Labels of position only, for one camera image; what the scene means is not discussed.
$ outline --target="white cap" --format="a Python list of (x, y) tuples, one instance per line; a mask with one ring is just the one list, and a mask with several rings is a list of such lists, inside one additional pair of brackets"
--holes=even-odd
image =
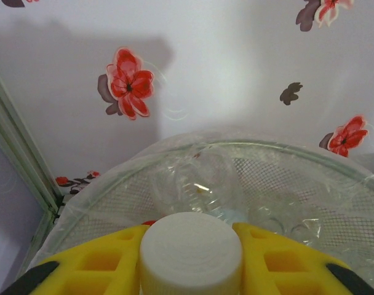
[(203, 213), (154, 223), (140, 245), (144, 295), (237, 295), (242, 245), (232, 227)]

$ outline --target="circular mesh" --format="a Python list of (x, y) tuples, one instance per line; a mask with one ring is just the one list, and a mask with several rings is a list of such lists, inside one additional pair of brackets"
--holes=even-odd
[(252, 214), (263, 203), (313, 210), (322, 226), (322, 250), (357, 245), (361, 257), (374, 259), (374, 175), (324, 150), (253, 140), (240, 133), (227, 136), (177, 136), (110, 170), (67, 203), (31, 266), (93, 238), (159, 219), (148, 175), (169, 157), (185, 155), (191, 145), (210, 144), (221, 145), (233, 158)]

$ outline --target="clear plastic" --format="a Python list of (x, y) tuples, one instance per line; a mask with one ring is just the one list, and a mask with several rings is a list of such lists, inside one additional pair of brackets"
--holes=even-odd
[(150, 177), (165, 163), (208, 147), (221, 148), (232, 159), (249, 222), (333, 254), (374, 286), (374, 175), (324, 149), (240, 129), (162, 140), (106, 172), (66, 204), (30, 267), (161, 218)]
[(229, 154), (219, 146), (193, 147), (159, 164), (149, 176), (156, 209), (210, 214), (228, 224), (247, 222), (243, 190)]

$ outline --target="yellow plastic part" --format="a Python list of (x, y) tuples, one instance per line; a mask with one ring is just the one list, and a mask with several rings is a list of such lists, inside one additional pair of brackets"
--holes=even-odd
[(149, 226), (131, 227), (47, 258), (60, 265), (30, 295), (139, 295), (139, 248)]
[(343, 262), (246, 223), (235, 223), (243, 247), (241, 295), (352, 295), (326, 269)]

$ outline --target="white wall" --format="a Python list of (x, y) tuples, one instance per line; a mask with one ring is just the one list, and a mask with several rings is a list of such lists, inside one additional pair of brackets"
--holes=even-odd
[[(318, 146), (356, 114), (370, 134), (350, 157), (374, 170), (374, 0), (309, 32), (295, 24), (302, 0), (24, 3), (0, 0), (0, 74), (55, 177), (103, 173), (157, 140), (213, 126)], [(149, 118), (105, 114), (97, 79), (120, 46), (157, 77)], [(292, 82), (303, 88), (286, 106)]]
[(15, 280), (42, 214), (0, 150), (0, 292)]

